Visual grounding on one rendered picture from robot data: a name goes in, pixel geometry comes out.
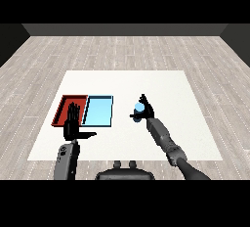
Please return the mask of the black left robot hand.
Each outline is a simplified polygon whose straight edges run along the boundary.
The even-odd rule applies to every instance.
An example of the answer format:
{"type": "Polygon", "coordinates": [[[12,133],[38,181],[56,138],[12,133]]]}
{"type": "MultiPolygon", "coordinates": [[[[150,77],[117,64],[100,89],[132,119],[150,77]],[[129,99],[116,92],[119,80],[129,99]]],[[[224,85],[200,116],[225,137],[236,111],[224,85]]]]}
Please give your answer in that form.
{"type": "Polygon", "coordinates": [[[96,132],[80,132],[79,131],[79,114],[80,107],[72,102],[68,105],[67,118],[63,125],[63,137],[65,141],[78,139],[88,139],[96,136],[96,132]]]}

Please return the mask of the light blue shallow open box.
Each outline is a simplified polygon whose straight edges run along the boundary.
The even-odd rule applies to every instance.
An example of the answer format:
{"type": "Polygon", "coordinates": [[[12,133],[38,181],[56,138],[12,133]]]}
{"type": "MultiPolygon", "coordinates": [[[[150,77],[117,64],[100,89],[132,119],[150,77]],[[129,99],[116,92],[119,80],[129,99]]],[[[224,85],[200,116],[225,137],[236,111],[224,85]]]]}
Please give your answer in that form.
{"type": "Polygon", "coordinates": [[[90,95],[82,116],[83,127],[110,127],[113,97],[111,95],[90,95]]]}

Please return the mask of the dark grey robot body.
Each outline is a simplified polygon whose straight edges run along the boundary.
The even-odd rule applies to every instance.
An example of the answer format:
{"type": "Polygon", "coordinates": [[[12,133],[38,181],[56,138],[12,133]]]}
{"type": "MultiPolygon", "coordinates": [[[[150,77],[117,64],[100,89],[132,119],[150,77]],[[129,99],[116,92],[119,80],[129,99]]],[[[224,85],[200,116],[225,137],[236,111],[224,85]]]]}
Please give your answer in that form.
{"type": "Polygon", "coordinates": [[[122,168],[121,161],[116,160],[113,168],[99,172],[96,180],[154,180],[154,176],[149,171],[138,169],[134,160],[129,161],[128,168],[122,168]]]}

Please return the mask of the red shallow open box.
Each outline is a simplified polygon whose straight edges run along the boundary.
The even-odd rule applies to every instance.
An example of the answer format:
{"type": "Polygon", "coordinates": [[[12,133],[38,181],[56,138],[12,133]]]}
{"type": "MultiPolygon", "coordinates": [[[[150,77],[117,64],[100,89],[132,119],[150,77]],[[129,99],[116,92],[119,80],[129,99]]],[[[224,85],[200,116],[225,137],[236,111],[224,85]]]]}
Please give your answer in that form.
{"type": "Polygon", "coordinates": [[[63,95],[51,125],[54,127],[63,127],[64,122],[67,120],[67,111],[71,103],[80,107],[79,125],[82,125],[87,99],[87,95],[63,95]]]}

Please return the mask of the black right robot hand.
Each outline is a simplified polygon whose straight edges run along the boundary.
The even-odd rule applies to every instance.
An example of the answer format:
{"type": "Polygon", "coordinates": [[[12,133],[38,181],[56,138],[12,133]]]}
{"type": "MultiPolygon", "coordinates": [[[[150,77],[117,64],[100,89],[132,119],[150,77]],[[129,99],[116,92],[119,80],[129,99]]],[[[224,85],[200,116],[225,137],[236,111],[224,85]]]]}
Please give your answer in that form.
{"type": "Polygon", "coordinates": [[[148,102],[145,94],[141,95],[138,103],[144,104],[145,110],[142,113],[131,114],[132,118],[134,118],[134,117],[135,118],[145,118],[145,119],[154,118],[154,110],[153,110],[151,104],[148,102]]]}

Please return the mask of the small blue can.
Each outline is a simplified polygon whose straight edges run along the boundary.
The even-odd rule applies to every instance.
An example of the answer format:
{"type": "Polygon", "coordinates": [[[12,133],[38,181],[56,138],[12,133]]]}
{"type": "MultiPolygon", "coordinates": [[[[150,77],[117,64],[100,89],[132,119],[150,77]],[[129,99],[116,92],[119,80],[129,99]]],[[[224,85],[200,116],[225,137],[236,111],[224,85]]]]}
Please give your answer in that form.
{"type": "MultiPolygon", "coordinates": [[[[137,104],[135,105],[135,108],[134,108],[134,114],[141,114],[144,110],[145,110],[145,105],[142,104],[142,103],[137,103],[137,104]]],[[[140,119],[140,118],[135,118],[135,117],[134,117],[134,121],[135,121],[135,122],[140,122],[141,119],[140,119]]]]}

